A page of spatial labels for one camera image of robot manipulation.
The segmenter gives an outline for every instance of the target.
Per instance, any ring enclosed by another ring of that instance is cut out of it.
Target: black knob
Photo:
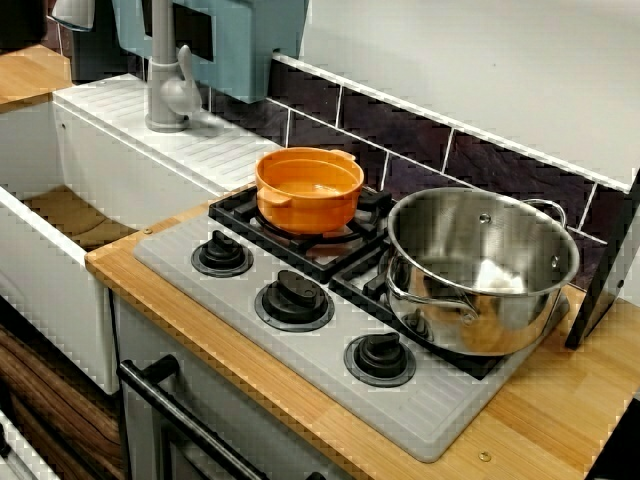
[[[288,270],[267,288],[262,299],[265,311],[276,320],[291,324],[315,322],[329,307],[326,293],[318,284]]]
[[[204,248],[200,250],[200,261],[214,270],[238,268],[245,261],[245,253],[238,242],[220,230],[214,230]]]
[[[407,367],[407,353],[396,332],[368,335],[354,352],[362,371],[376,378],[394,378]]]

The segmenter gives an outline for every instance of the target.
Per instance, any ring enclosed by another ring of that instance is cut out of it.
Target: orange pot
[[[291,233],[330,232],[355,214],[364,173],[340,150],[285,148],[256,164],[258,208]]]

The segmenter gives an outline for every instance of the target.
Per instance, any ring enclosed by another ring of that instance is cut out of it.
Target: black burner grate
[[[386,323],[398,333],[401,333],[405,337],[413,340],[419,345],[422,345],[431,353],[437,355],[454,367],[468,373],[477,380],[482,380],[486,377],[487,374],[506,357],[462,355],[460,353],[436,347],[435,345],[426,342],[420,336],[405,327],[398,317],[393,314],[386,302],[380,298],[383,293],[386,293],[384,274],[377,275],[375,278],[367,282],[363,288],[354,284],[355,279],[361,277],[372,269],[377,268],[382,257],[388,251],[388,241],[378,245],[374,250],[364,255],[358,261],[334,275],[329,283],[329,288],[345,300],[348,300],[357,307],[360,307],[362,310],[381,322]]]
[[[387,236],[381,220],[392,207],[391,194],[363,189],[358,211],[366,219],[356,218],[348,231],[338,235],[295,235],[271,225],[260,213],[257,188],[251,187],[209,207],[209,216],[320,283],[327,283],[340,269],[380,245]],[[322,245],[348,244],[344,252],[327,263],[320,263],[307,253]]]

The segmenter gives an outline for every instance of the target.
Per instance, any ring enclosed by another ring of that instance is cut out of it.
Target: wooden countertop
[[[195,207],[152,231],[204,212]],[[145,236],[87,254],[87,268],[356,478],[582,479],[640,386],[640,309],[616,303],[573,352],[564,340],[584,294],[566,288],[571,313],[444,455],[421,463],[135,260]]]
[[[70,86],[69,60],[42,45],[0,55],[0,113],[48,102]]]

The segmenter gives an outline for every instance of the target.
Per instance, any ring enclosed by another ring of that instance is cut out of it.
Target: wooden shelf
[[[70,86],[69,60],[42,45],[0,55],[0,113],[48,102]]]

